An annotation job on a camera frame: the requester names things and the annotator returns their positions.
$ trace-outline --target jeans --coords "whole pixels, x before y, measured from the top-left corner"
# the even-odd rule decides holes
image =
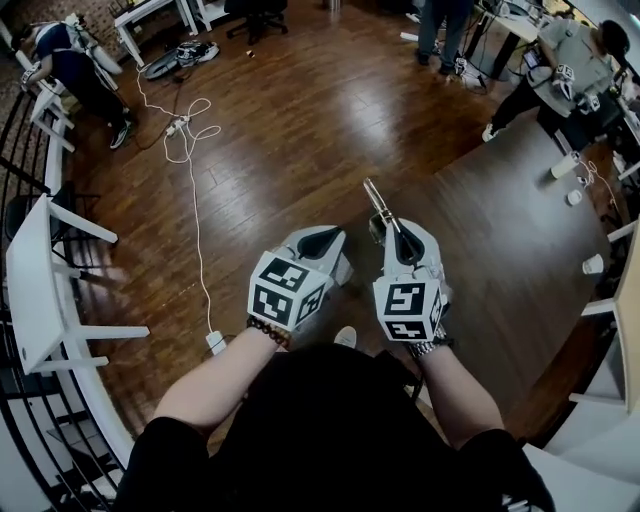
[[[446,18],[447,36],[444,51],[440,55],[442,65],[446,67],[455,65],[456,53],[464,35],[466,21],[473,9],[473,3],[470,4],[468,10],[452,6],[451,3],[450,0],[426,0],[422,8],[418,35],[418,50],[422,55],[431,55],[438,36],[438,29]]]
[[[506,128],[516,116],[536,107],[540,107],[538,122],[549,135],[553,135],[562,126],[564,118],[536,94],[526,78],[522,79],[516,90],[498,107],[491,121],[494,133]]]

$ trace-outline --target gray t-shirt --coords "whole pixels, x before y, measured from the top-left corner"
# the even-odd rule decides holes
[[[555,20],[540,31],[538,39],[556,52],[558,64],[573,69],[574,93],[599,94],[607,90],[613,80],[611,56],[600,57],[591,49],[591,28],[573,20]],[[562,92],[551,85],[553,72],[549,67],[532,69],[527,78],[538,96],[563,117],[569,117],[576,107]]]

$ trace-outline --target dark wooden desk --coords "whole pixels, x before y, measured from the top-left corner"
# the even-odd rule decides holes
[[[550,178],[561,158],[542,128],[527,121],[391,196],[379,187],[398,217],[438,240],[454,290],[444,326],[505,414],[527,396],[589,301],[595,280],[582,273],[582,262],[609,254],[588,198],[575,207],[565,200],[579,188],[575,175]],[[371,283],[382,250],[367,223],[363,214],[345,228],[347,255],[361,281]]]

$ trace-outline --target black hair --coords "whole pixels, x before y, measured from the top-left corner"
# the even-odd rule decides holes
[[[16,32],[16,34],[11,38],[11,49],[14,52],[17,52],[24,40],[31,35],[33,32],[33,26],[25,25],[21,30]]]
[[[603,21],[600,25],[602,41],[609,55],[617,61],[624,62],[624,56],[629,51],[631,43],[625,30],[615,21]]]

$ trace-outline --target extension cord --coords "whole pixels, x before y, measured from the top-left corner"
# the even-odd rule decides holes
[[[163,140],[165,158],[167,159],[168,162],[171,162],[173,164],[185,164],[185,163],[189,164],[189,177],[191,178],[191,184],[193,186],[193,212],[196,219],[196,249],[198,251],[198,259],[200,261],[200,285],[202,286],[202,290],[204,291],[204,294],[207,297],[207,325],[209,327],[209,334],[207,335],[207,343],[212,348],[213,346],[217,346],[217,350],[223,350],[226,344],[224,344],[224,341],[222,342],[222,344],[219,344],[218,337],[220,336],[220,333],[218,331],[214,331],[213,327],[211,326],[211,296],[209,295],[209,291],[207,290],[207,287],[204,284],[204,263],[202,259],[202,250],[200,249],[200,219],[198,218],[198,198],[196,194],[197,188],[196,188],[196,180],[193,175],[193,160],[191,159],[191,155],[193,154],[193,150],[196,147],[196,143],[199,140],[215,137],[222,131],[222,128],[217,125],[212,125],[212,126],[207,126],[206,128],[203,128],[195,135],[191,133],[191,129],[189,127],[189,122],[191,121],[191,119],[196,117],[199,114],[202,114],[203,112],[206,112],[211,108],[211,101],[209,101],[207,98],[198,98],[193,103],[191,103],[185,115],[169,112],[168,110],[165,110],[164,108],[159,107],[157,105],[150,105],[147,100],[147,95],[144,93],[144,91],[142,90],[142,86],[140,85],[140,75],[145,69],[146,67],[138,68],[138,77],[136,79],[136,82],[138,84],[138,91],[140,92],[140,95],[144,99],[144,106],[147,108],[155,108],[174,118],[174,121],[171,123],[171,126],[167,128],[167,132]],[[193,109],[193,107],[201,101],[206,102],[207,106],[198,110],[197,112],[192,113],[191,109]],[[184,140],[185,158],[183,160],[174,160],[169,157],[169,148],[167,147],[167,139],[170,138],[171,135],[175,134],[176,132],[180,132]],[[189,147],[189,140],[193,141],[193,143],[191,144],[191,147]]]

